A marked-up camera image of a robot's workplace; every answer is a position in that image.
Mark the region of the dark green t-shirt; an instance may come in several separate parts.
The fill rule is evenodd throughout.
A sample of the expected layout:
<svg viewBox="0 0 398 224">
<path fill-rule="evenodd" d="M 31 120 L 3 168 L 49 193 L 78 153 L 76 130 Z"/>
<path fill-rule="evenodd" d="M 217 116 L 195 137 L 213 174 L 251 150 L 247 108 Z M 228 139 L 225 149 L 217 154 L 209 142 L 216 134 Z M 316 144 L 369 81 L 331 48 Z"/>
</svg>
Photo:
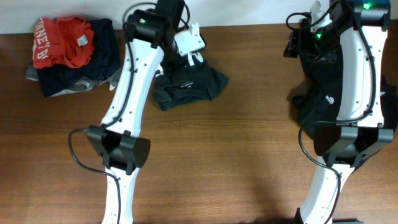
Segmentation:
<svg viewBox="0 0 398 224">
<path fill-rule="evenodd" d="M 168 111 L 176 106 L 201 100 L 214 100 L 226 88 L 229 78 L 211 67 L 205 59 L 203 64 L 181 68 L 171 75 L 162 71 L 155 75 L 153 97 L 156 106 Z"/>
</svg>

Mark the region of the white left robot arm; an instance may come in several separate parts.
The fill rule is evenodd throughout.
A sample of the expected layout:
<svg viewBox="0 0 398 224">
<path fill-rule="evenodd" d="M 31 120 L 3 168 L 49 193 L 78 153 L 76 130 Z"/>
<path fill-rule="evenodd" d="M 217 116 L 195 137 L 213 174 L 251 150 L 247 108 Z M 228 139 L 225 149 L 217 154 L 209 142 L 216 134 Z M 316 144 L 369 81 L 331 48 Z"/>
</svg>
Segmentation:
<svg viewBox="0 0 398 224">
<path fill-rule="evenodd" d="M 126 52 L 116 92 L 101 124 L 87 130 L 107 177 L 103 223 L 134 221 L 135 183 L 150 151 L 150 140 L 140 136 L 142 115 L 161 64 L 196 56 L 206 46 L 198 24 L 179 25 L 187 11 L 184 1 L 157 1 L 153 9 L 123 17 Z"/>
</svg>

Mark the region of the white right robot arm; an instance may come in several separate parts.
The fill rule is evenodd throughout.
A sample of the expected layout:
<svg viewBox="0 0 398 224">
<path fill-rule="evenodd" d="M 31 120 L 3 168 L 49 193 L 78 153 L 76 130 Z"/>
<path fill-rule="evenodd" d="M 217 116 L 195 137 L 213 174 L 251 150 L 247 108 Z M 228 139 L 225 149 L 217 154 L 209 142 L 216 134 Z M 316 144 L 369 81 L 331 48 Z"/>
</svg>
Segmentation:
<svg viewBox="0 0 398 224">
<path fill-rule="evenodd" d="M 291 28 L 284 56 L 299 58 L 312 82 L 297 96 L 299 134 L 313 140 L 317 169 L 295 223 L 331 223 L 348 177 L 388 145 L 397 128 L 397 97 L 384 88 L 382 55 L 389 1 L 315 1 Z"/>
</svg>

